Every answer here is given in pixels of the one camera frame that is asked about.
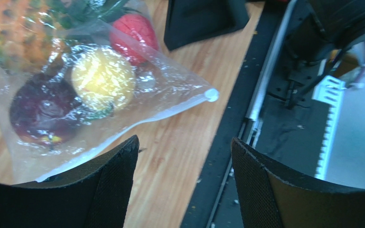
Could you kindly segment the clear zip top bag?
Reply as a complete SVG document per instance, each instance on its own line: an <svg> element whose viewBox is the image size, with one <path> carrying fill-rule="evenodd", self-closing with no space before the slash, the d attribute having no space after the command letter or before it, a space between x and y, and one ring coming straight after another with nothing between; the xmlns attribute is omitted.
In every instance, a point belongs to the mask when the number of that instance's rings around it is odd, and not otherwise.
<svg viewBox="0 0 365 228"><path fill-rule="evenodd" d="M15 184L218 98L161 52L142 0L0 0L0 128Z"/></svg>

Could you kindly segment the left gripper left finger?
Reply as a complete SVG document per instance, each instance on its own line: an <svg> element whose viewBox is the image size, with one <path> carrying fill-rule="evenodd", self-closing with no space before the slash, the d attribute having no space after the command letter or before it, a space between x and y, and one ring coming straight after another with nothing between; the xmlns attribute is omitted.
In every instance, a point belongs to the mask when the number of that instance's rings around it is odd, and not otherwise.
<svg viewBox="0 0 365 228"><path fill-rule="evenodd" d="M132 136L43 182L0 184L0 228L121 228L139 152Z"/></svg>

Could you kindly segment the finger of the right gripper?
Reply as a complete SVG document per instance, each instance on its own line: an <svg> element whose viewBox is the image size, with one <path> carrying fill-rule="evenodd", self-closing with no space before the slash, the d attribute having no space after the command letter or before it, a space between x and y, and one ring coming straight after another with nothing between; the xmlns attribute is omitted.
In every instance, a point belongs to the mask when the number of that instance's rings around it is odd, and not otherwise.
<svg viewBox="0 0 365 228"><path fill-rule="evenodd" d="M245 0L169 0L164 43L169 51L243 29Z"/></svg>

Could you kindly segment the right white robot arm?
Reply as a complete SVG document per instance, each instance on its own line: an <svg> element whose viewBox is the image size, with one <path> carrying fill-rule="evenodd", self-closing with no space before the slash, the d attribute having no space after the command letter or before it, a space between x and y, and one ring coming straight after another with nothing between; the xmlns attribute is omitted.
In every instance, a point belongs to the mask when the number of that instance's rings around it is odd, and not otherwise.
<svg viewBox="0 0 365 228"><path fill-rule="evenodd" d="M308 0L307 12L287 41L293 58L314 63L337 49L334 66L365 41L365 0ZM171 0L163 40L172 51L243 29L249 19L243 0Z"/></svg>

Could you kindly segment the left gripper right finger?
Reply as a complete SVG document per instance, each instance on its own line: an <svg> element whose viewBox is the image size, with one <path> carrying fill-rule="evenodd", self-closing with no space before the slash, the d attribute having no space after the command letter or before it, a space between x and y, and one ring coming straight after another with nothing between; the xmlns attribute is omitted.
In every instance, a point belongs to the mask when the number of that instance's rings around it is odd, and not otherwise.
<svg viewBox="0 0 365 228"><path fill-rule="evenodd" d="M233 138L231 155L246 228L365 228L365 190L292 169Z"/></svg>

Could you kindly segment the fake red strawberry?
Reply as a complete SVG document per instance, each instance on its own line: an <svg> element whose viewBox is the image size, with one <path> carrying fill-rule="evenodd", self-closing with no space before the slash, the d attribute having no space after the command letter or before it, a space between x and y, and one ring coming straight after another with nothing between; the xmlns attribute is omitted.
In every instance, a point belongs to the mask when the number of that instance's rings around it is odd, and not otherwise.
<svg viewBox="0 0 365 228"><path fill-rule="evenodd" d="M157 51L159 50L155 31L150 20L145 16L132 13L124 14L113 22L112 27L140 43L146 44ZM133 66L138 66L147 61L117 35L111 34L109 39L112 48L126 57Z"/></svg>

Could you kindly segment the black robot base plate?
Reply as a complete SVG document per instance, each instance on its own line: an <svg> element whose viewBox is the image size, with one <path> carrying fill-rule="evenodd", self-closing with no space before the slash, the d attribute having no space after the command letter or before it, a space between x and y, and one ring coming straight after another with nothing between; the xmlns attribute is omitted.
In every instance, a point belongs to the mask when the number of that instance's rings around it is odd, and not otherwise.
<svg viewBox="0 0 365 228"><path fill-rule="evenodd" d="M243 227L230 152L233 137L307 175L316 173L328 105L307 94L293 109L286 108L291 94L324 68L287 50L291 34L309 14L305 0L266 2L181 227Z"/></svg>

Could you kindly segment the fake purple plum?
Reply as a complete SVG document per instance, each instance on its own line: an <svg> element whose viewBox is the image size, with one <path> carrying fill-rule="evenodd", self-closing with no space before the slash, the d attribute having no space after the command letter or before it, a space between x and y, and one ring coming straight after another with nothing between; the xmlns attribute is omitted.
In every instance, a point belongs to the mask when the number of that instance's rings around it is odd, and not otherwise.
<svg viewBox="0 0 365 228"><path fill-rule="evenodd" d="M17 136L40 145L74 138L82 116L73 86L59 76L43 73L28 79L10 105L10 123Z"/></svg>

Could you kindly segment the fake orange fruit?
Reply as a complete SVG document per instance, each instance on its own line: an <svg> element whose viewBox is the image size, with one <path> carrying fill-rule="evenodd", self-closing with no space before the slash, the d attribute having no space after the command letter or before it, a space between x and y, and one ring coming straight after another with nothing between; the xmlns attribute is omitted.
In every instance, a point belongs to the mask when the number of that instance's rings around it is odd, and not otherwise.
<svg viewBox="0 0 365 228"><path fill-rule="evenodd" d="M74 90L88 108L97 112L128 105L134 97L135 80L130 62L105 47L81 53L71 73Z"/></svg>

